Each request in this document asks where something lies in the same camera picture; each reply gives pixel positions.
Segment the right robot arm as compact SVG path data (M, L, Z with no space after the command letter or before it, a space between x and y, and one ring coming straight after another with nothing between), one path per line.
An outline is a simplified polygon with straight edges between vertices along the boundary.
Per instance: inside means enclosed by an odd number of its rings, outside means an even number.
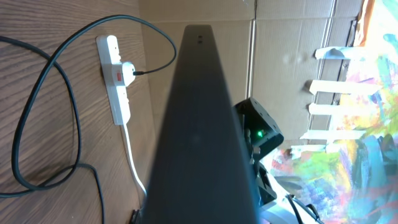
M253 98L170 97L149 199L131 223L320 223L263 163L283 140Z

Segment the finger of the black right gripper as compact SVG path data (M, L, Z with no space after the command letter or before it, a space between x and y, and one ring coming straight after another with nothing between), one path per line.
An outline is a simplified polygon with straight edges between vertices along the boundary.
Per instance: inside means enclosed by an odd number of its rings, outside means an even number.
M139 224L140 210L133 210L129 224Z

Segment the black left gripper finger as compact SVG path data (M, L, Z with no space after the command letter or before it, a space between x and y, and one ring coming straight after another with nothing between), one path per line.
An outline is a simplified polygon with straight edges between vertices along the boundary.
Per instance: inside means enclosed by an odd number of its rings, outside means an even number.
M141 223L257 223L259 208L213 30L186 26Z

